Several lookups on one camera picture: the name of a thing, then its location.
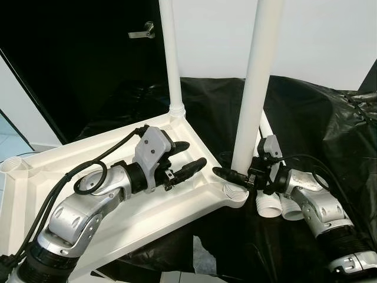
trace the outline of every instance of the white wall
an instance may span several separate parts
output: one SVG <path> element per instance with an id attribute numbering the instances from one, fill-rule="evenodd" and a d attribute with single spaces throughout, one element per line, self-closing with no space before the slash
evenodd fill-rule
<path id="1" fill-rule="evenodd" d="M 246 74 L 256 0 L 173 0 L 182 77 Z M 377 0 L 286 0 L 274 75 L 357 90 L 377 58 Z"/>
<path id="2" fill-rule="evenodd" d="M 0 109 L 36 151 L 61 145 L 55 133 L 0 57 Z"/>

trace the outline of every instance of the floor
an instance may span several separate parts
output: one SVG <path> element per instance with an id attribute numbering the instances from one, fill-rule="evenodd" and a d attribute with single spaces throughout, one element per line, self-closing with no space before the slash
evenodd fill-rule
<path id="1" fill-rule="evenodd" d="M 33 150 L 0 114 L 0 163 L 5 159 Z"/>
<path id="2" fill-rule="evenodd" d="M 110 279 L 84 275 L 70 283 L 110 283 Z M 225 283 L 225 281 L 209 275 L 192 274 L 179 271 L 163 272 L 160 283 Z"/>

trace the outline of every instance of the black tarp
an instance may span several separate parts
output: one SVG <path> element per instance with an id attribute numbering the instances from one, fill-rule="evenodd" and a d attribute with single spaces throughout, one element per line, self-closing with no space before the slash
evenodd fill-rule
<path id="1" fill-rule="evenodd" d="M 223 166 L 230 166 L 232 158 L 243 85 L 237 78 L 181 79 L 186 119 Z M 166 89 L 165 84 L 124 83 L 78 139 L 165 113 Z M 264 110 L 283 155 L 311 154 L 332 169 L 357 212 L 353 220 L 365 235 L 368 226 L 375 244 L 377 92 L 338 91 L 271 76 Z M 295 159 L 287 165 L 310 167 Z M 343 200 L 339 192 L 334 194 Z M 228 282 L 328 280 L 327 260 L 306 223 L 260 217 L 254 193 L 242 208 L 218 209 L 122 257 L 122 262 L 155 271 L 190 272 L 193 235 L 214 255 L 217 275 Z"/>

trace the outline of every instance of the door handle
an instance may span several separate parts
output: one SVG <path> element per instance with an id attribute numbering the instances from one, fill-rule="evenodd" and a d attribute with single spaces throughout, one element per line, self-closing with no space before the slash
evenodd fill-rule
<path id="1" fill-rule="evenodd" d="M 153 22 L 146 22 L 144 25 L 145 31 L 129 32 L 130 38 L 154 38 L 154 24 Z"/>

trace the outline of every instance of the robotic arm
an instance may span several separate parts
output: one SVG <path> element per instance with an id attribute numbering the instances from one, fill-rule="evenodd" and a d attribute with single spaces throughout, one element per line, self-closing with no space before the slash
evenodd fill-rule
<path id="1" fill-rule="evenodd" d="M 25 261 L 14 269 L 8 282 L 66 283 L 101 221 L 120 203 L 142 190 L 151 193 L 160 185 L 170 190 L 207 163 L 205 158 L 200 158 L 173 172 L 168 158 L 188 149 L 189 143 L 173 142 L 165 131 L 156 127 L 144 126 L 139 133 L 141 140 L 131 164 L 120 161 L 106 173 L 95 171 L 76 182 L 75 193 L 53 211 L 48 226 L 36 241 L 29 243 Z M 8 278 L 4 270 L 11 271 L 14 267 L 6 264 L 5 259 L 5 256 L 0 258 L 3 272 L 0 282 Z"/>
<path id="2" fill-rule="evenodd" d="M 359 239 L 356 229 L 328 184 L 320 176 L 285 166 L 276 136 L 261 139 L 248 176 L 215 167 L 213 172 L 229 182 L 263 189 L 270 195 L 284 193 L 301 208 L 306 223 L 322 246 L 330 272 L 341 278 L 377 275 L 377 253 Z"/>

